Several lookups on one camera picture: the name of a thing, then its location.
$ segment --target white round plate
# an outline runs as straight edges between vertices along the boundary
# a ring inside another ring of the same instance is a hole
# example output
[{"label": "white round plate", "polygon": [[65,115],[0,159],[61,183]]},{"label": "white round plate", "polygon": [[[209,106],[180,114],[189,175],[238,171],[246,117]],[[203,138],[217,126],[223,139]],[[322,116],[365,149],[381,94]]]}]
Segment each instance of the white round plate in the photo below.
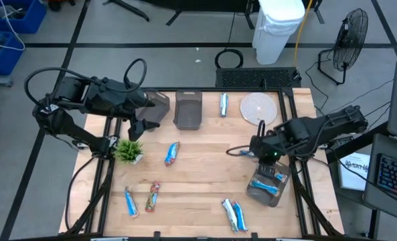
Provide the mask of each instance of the white round plate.
[{"label": "white round plate", "polygon": [[277,106],[271,96],[256,92],[241,100],[240,112],[244,119],[254,125],[259,125],[261,120],[269,125],[277,116]]}]

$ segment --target blue storage crate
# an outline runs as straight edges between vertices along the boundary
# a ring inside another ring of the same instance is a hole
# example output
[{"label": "blue storage crate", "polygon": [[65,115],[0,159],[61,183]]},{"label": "blue storage crate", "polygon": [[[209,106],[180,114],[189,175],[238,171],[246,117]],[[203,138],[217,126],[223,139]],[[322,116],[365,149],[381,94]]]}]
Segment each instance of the blue storage crate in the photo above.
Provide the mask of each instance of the blue storage crate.
[{"label": "blue storage crate", "polygon": [[[27,6],[27,13],[22,19],[10,19],[12,28],[17,33],[36,33],[44,20],[46,7],[39,0],[3,0],[3,4],[22,4]],[[0,31],[11,31],[6,19],[0,19]]]},{"label": "blue storage crate", "polygon": [[[15,38],[13,33],[0,31],[0,34],[4,35],[7,38],[5,46],[18,49],[21,49],[23,47],[22,44]],[[22,53],[23,51],[1,48],[0,75],[10,75]]]}]

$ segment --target gray plastic container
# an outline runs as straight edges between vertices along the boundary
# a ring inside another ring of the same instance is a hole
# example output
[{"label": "gray plastic container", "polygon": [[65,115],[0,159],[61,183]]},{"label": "gray plastic container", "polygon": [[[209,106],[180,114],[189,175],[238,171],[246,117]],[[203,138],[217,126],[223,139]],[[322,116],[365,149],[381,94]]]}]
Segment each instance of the gray plastic container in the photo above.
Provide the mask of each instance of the gray plastic container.
[{"label": "gray plastic container", "polygon": [[201,91],[177,91],[173,123],[179,130],[198,130],[202,121]]},{"label": "gray plastic container", "polygon": [[136,117],[139,121],[145,119],[154,123],[161,123],[164,116],[170,110],[170,98],[158,91],[146,91],[149,101],[155,104],[154,107],[139,108],[136,111]]},{"label": "gray plastic container", "polygon": [[278,196],[275,196],[275,195],[267,192],[266,190],[253,187],[250,185],[250,183],[246,188],[246,194],[249,197],[255,199],[256,201],[260,202],[261,204],[264,204],[264,205],[270,206],[270,207],[276,207],[277,204],[279,204],[280,198],[283,194],[283,191],[285,190],[286,184],[288,183],[289,178],[291,178],[290,169],[285,164],[276,162],[274,167],[276,168],[276,170],[278,172],[287,176],[287,179],[285,182],[281,182],[275,177],[270,178],[270,179],[266,178],[258,173],[258,169],[256,169],[256,171],[254,172],[253,177],[257,178],[257,180],[261,181],[263,184],[277,187],[280,190],[280,193]]}]

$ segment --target fan grill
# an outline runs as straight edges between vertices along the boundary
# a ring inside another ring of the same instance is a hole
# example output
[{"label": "fan grill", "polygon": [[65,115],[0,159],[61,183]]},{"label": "fan grill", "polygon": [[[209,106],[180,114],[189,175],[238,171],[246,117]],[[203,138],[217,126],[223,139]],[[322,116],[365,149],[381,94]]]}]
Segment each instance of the fan grill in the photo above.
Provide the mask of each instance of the fan grill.
[{"label": "fan grill", "polygon": [[350,12],[343,20],[333,48],[333,67],[339,71],[351,68],[364,46],[368,31],[368,14],[362,9]]}]

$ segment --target potted plant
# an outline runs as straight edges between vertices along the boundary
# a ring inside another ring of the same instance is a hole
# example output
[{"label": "potted plant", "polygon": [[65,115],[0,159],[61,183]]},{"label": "potted plant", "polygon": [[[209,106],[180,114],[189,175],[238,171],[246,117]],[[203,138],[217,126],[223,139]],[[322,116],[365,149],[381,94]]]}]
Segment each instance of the potted plant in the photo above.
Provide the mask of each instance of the potted plant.
[{"label": "potted plant", "polygon": [[142,144],[136,141],[119,140],[114,156],[122,163],[138,163],[143,157]]}]

